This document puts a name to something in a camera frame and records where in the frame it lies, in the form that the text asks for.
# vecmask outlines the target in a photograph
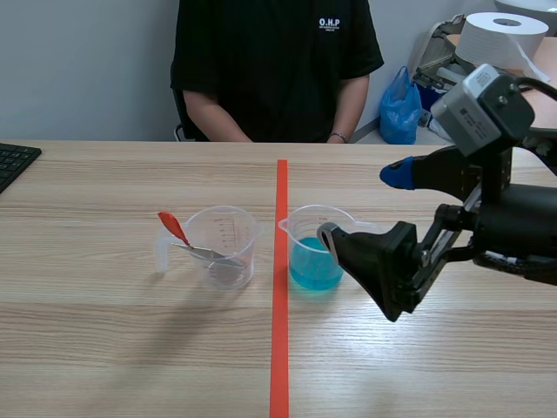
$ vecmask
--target white paper roll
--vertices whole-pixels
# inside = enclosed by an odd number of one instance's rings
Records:
[[[548,30],[546,24],[531,17],[476,13],[466,18],[456,54],[473,64],[524,71],[526,61],[534,58]]]

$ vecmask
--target hand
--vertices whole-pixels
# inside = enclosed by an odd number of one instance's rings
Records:
[[[327,144],[344,144],[345,140],[341,137],[338,137],[336,135],[333,135],[329,138],[329,140],[327,141]]]

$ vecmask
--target measuring cup handle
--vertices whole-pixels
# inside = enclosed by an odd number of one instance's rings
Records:
[[[168,271],[168,246],[172,244],[184,244],[176,237],[163,237],[157,240],[155,255],[157,256],[157,273]]]
[[[354,227],[358,230],[358,232],[363,233],[376,233],[381,235],[389,232],[389,228],[373,222],[354,222]]]

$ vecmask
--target clear plastic measuring cup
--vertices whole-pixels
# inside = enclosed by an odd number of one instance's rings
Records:
[[[340,283],[344,274],[317,237],[318,228],[326,222],[334,222],[348,233],[382,232],[376,224],[357,222],[340,209],[322,205],[301,207],[279,222],[278,227],[289,237],[290,274],[301,286],[312,290],[331,289]]]
[[[238,266],[230,266],[222,260],[219,262],[219,259],[207,259],[180,250],[184,256],[196,261],[198,271],[215,287],[238,289],[252,279],[253,250],[262,228],[250,213],[234,206],[215,206],[192,216],[181,225],[193,246],[214,250],[224,255],[224,260],[238,263]],[[159,273],[168,269],[168,246],[172,244],[184,243],[162,227],[156,246]]]

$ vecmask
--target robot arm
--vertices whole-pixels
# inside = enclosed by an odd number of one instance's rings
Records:
[[[512,152],[527,136],[534,111],[519,87],[557,91],[530,79],[500,76],[482,65],[448,92],[433,114],[456,146],[386,167],[381,178],[402,189],[433,189],[462,200],[441,205],[422,242],[416,226],[348,234],[324,224],[318,237],[388,320],[412,313],[446,263],[477,265],[557,285],[557,189],[511,183]],[[468,246],[454,248],[462,231]]]

